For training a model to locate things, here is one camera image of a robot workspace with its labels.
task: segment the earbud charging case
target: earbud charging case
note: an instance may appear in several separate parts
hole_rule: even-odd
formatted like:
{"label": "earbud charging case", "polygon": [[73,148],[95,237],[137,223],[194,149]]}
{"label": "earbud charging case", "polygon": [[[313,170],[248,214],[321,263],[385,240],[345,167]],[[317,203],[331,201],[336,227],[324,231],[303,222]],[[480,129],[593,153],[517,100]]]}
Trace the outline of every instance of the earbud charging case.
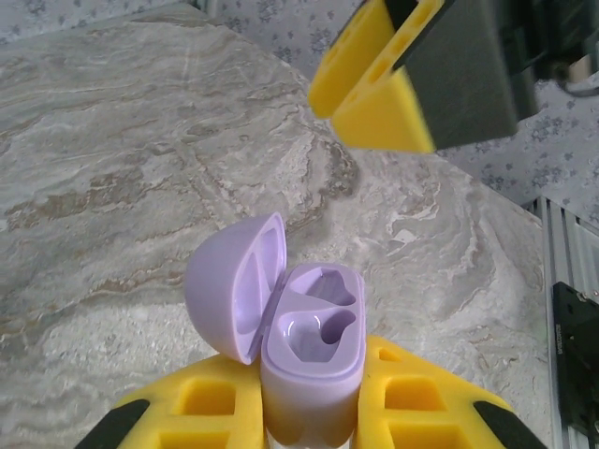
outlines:
{"label": "earbud charging case", "polygon": [[185,274],[199,335],[249,365],[261,355],[266,426],[277,442],[338,447],[356,425],[364,369],[364,281],[336,264],[286,270],[279,213],[206,239]]}

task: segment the black bracket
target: black bracket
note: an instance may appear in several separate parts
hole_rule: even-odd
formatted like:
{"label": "black bracket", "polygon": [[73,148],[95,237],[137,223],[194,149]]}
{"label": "black bracket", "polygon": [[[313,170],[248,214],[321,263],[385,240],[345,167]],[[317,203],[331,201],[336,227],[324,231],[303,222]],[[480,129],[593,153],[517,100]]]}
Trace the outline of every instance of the black bracket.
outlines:
{"label": "black bracket", "polygon": [[558,282],[553,319],[562,420],[599,442],[599,305]]}

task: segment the marble countertop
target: marble countertop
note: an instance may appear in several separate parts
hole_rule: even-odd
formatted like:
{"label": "marble countertop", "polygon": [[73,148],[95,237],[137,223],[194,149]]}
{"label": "marble countertop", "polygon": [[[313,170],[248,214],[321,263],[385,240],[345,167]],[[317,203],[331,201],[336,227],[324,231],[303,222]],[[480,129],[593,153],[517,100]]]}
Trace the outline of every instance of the marble countertop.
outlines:
{"label": "marble countertop", "polygon": [[367,283],[368,330],[498,393],[549,444],[540,224],[436,156],[349,151],[308,81],[189,6],[0,51],[0,446],[72,447],[213,354],[188,256],[280,211],[289,265]]}

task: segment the open lid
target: open lid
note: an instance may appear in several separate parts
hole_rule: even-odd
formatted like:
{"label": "open lid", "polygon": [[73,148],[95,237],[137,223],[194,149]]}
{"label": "open lid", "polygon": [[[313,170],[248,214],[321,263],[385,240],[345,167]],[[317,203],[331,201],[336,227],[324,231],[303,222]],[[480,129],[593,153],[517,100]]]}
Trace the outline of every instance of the open lid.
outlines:
{"label": "open lid", "polygon": [[268,324],[262,316],[286,264],[279,213],[245,219],[204,240],[184,281],[185,305],[202,339],[243,364],[254,362]]}

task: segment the floral wallpaper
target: floral wallpaper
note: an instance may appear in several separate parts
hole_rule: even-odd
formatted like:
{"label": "floral wallpaper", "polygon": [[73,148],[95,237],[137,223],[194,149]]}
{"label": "floral wallpaper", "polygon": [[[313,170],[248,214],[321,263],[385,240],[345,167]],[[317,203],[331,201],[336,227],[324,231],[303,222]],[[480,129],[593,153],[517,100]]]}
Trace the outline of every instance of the floral wallpaper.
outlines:
{"label": "floral wallpaper", "polygon": [[[311,77],[358,3],[220,0],[220,20]],[[545,195],[599,225],[599,98],[574,99],[542,83],[538,100],[541,112],[515,137],[441,155],[518,204]]]}
{"label": "floral wallpaper", "polygon": [[181,1],[0,0],[0,45]]}

